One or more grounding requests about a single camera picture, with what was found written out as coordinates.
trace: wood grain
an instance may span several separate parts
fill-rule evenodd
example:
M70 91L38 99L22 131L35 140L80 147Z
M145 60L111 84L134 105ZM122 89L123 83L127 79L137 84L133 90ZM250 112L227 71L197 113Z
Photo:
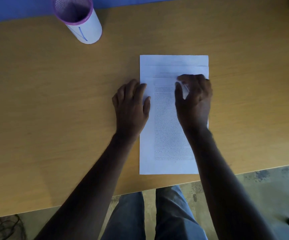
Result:
M177 0L97 10L80 43L53 16L0 23L0 216L58 206L115 131L111 97L139 55L209 55L210 129L235 173L289 165L289 0ZM199 180L139 175L115 194Z

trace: person's left arm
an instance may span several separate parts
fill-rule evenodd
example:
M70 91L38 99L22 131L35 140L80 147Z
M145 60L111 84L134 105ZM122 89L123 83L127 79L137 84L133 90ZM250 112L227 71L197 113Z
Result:
M131 80L118 89L112 98L117 131L110 144L35 240L98 239L123 165L149 117L150 97L142 105L145 88Z

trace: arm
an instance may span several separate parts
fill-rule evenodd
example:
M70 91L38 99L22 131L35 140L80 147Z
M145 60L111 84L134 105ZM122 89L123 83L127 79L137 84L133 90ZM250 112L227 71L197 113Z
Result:
M211 83L203 75L178 77L189 87L186 99L176 83L179 122L191 145L212 222L219 239L276 239L243 186L219 152L207 128Z
M149 117L150 97L142 106L146 84L130 81L112 102L117 131L110 144L35 240L98 239L119 175Z

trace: forearm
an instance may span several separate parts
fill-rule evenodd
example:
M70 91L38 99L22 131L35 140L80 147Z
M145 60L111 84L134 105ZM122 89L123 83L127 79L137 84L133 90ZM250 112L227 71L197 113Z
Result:
M36 237L98 239L134 140L114 135L107 149Z
M275 239L208 129L187 130L219 239Z

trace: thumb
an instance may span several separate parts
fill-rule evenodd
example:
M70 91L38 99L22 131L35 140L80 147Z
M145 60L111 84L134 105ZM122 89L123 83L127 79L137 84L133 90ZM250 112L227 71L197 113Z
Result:
M175 83L175 91L174 91L175 101L180 102L183 100L182 87L179 82Z
M149 117L149 112L150 112L150 99L151 97L148 96L144 103L143 103L143 113L146 117Z

